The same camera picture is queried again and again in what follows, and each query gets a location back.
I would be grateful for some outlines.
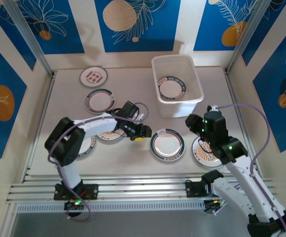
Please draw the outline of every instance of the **metal floor grate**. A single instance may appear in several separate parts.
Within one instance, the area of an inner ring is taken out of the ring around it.
[[[182,201],[127,201],[90,203],[93,212],[110,211],[165,211],[165,210],[203,210],[203,200]],[[17,213],[64,212],[64,203],[26,203],[19,204]]]

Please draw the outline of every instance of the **plate with dark rim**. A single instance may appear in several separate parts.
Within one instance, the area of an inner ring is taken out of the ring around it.
[[[96,144],[96,138],[94,136],[85,139],[79,149],[77,157],[83,157],[88,153],[90,153],[94,149],[95,144]]]
[[[158,159],[175,161],[183,155],[185,143],[183,137],[178,132],[164,128],[153,134],[150,148]]]
[[[115,104],[115,95],[107,89],[96,89],[85,99],[86,108],[94,114],[102,114],[111,110]]]
[[[186,93],[186,85],[176,77],[164,77],[157,82],[159,94],[166,100],[178,100]]]

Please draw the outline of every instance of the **decorative plate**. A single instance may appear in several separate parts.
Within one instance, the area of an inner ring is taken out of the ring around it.
[[[182,156],[185,144],[178,132],[166,128],[153,134],[150,148],[157,158],[163,161],[175,161]]]
[[[96,138],[94,136],[85,139],[79,149],[77,157],[83,157],[88,153],[90,153],[93,150],[95,144],[96,144]]]
[[[192,154],[196,158],[196,160],[207,168],[218,168],[219,166],[221,166],[222,163],[218,158],[216,158],[212,153],[207,153],[212,152],[209,144],[203,141],[199,141],[201,146],[206,150],[204,151],[201,146],[199,146],[199,139],[200,138],[197,138],[192,143]]]
[[[107,71],[102,67],[90,67],[79,75],[80,82],[88,87],[95,87],[103,84],[108,77]]]
[[[164,77],[158,82],[159,94],[166,100],[177,100],[186,93],[186,85],[176,77]]]
[[[99,135],[97,135],[100,139],[105,140],[105,141],[115,141],[122,137],[124,134],[124,131],[121,129],[116,130],[115,132],[104,132]]]
[[[115,95],[107,89],[96,89],[85,99],[86,108],[94,114],[102,114],[115,104]]]

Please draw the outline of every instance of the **white robotic arm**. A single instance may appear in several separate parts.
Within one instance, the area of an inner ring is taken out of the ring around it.
[[[45,148],[57,161],[59,173],[62,174],[69,192],[73,191],[80,195],[78,192],[83,191],[83,182],[75,159],[84,139],[117,129],[122,129],[131,140],[151,137],[152,131],[148,126],[128,119],[132,118],[137,111],[138,107],[127,102],[117,112],[110,111],[84,120],[71,121],[63,118],[58,123],[47,139]],[[227,201],[247,219],[248,230],[252,237],[277,237],[283,232],[282,222],[286,225],[285,208],[271,194],[256,172],[251,175],[251,160],[247,157],[247,151],[238,139],[228,136],[225,118],[221,112],[210,107],[204,118],[190,115],[186,120],[186,125],[190,131],[198,134],[201,140],[208,142],[213,154],[237,178],[247,195],[243,195],[232,187],[221,173],[214,170],[203,175],[201,182],[192,182],[200,197],[215,194]],[[254,179],[270,197],[274,207]]]
[[[232,187],[217,170],[202,176],[202,181],[194,184],[197,186],[194,190],[202,194],[205,190],[207,194],[218,195],[228,202],[247,219],[248,231],[252,237],[277,237],[284,232],[285,208],[271,194],[258,173],[250,173],[251,159],[243,144],[228,135],[222,113],[209,106],[204,118],[190,115],[186,125],[190,131],[198,134],[201,140],[210,145],[214,156],[235,176],[247,196]]]

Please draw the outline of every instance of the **white plastic bin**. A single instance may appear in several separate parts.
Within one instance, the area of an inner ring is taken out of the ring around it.
[[[178,118],[188,116],[193,109],[203,100],[204,94],[193,64],[189,55],[166,55],[152,59],[152,68],[157,93],[157,106],[163,118]],[[183,97],[175,101],[168,101],[160,96],[158,80],[163,77],[176,77],[181,79],[186,92]]]

